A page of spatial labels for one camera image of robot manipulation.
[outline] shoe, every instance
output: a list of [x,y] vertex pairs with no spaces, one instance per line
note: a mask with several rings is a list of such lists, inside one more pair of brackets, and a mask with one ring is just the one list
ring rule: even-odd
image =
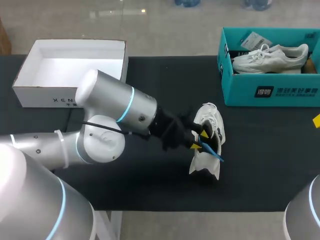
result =
[[[196,113],[193,122],[201,125],[209,125],[210,129],[212,129],[212,133],[210,134],[210,139],[214,145],[212,149],[220,156],[222,144],[226,141],[226,134],[223,119],[216,105],[210,102],[203,104]],[[192,131],[192,134],[194,135],[195,141],[198,141],[199,135],[195,131]],[[190,165],[189,174],[194,171],[208,169],[208,171],[219,180],[220,159],[210,153],[200,151],[202,151],[201,148],[194,150],[194,157]]]
[[307,44],[299,47],[276,45],[271,48],[263,44],[261,49],[235,57],[232,67],[239,74],[300,74],[301,68],[307,61],[308,51]]

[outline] tiled floor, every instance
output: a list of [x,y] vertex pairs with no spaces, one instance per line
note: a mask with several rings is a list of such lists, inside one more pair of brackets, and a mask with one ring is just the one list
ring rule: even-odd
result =
[[[320,27],[319,0],[273,0],[270,9],[243,0],[0,0],[14,54],[37,38],[127,40],[130,56],[215,55],[223,26]],[[283,213],[125,212],[122,240],[283,240]]]
[[273,0],[249,11],[243,0],[0,0],[13,53],[37,38],[127,40],[131,56],[215,55],[223,26],[320,27],[319,0]]

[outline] shoelace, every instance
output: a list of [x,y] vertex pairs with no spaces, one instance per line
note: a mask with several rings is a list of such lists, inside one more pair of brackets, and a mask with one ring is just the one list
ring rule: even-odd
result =
[[265,56],[269,53],[269,46],[267,44],[262,44],[261,48],[252,52],[249,52],[249,56],[252,57],[253,61],[264,59]]

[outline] screw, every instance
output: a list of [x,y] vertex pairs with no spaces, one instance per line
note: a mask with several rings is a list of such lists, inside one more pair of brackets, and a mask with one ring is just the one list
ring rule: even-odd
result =
[[144,120],[146,120],[145,116],[142,116],[142,115],[141,115],[141,116],[139,117],[139,121],[140,121],[140,122],[143,122]]

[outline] teal shoe box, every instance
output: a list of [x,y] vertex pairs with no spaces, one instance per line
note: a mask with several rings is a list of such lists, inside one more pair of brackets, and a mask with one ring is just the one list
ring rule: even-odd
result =
[[309,46],[309,54],[320,73],[320,29],[273,27],[224,27],[218,69],[227,106],[320,107],[320,74],[234,74],[231,56],[249,52],[241,45],[252,33],[272,42],[270,47]]

